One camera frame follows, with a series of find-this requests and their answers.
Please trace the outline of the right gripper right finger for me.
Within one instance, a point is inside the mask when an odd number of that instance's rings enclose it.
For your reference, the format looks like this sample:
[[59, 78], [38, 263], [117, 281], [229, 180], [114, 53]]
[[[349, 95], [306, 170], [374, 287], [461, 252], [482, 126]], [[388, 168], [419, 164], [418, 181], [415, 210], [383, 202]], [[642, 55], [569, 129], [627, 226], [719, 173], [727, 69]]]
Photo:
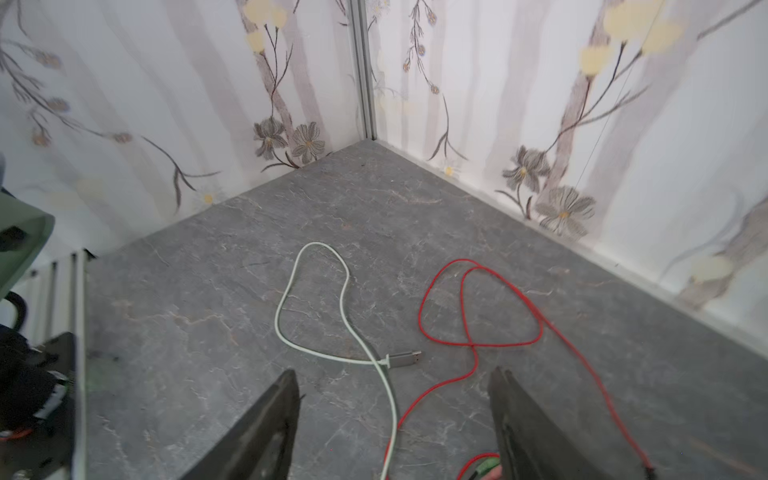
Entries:
[[517, 382], [495, 369], [488, 395], [504, 479], [607, 479]]

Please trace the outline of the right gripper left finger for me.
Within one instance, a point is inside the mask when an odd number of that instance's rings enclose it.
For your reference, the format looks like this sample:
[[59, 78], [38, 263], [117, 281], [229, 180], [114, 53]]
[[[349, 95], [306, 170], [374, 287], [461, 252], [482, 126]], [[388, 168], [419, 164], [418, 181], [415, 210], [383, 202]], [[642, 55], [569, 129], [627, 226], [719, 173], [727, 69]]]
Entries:
[[184, 480], [288, 478], [300, 413], [294, 370], [285, 370]]

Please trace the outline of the green white headphones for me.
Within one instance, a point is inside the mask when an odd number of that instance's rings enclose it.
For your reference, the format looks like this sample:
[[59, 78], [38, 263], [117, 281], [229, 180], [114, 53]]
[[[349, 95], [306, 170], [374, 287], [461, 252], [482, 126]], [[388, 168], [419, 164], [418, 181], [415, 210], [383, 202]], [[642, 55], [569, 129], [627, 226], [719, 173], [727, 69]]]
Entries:
[[55, 218], [1, 192], [1, 298], [12, 290], [51, 237]]

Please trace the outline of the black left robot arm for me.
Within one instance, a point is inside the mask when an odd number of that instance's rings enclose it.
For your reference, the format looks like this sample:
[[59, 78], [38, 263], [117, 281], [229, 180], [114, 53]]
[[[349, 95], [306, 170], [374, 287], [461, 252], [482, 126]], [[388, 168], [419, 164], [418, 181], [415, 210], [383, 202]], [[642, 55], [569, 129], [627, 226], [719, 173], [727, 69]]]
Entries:
[[21, 333], [26, 302], [5, 299], [16, 319], [1, 327], [1, 477], [46, 479], [74, 453], [76, 341], [65, 332], [31, 346]]

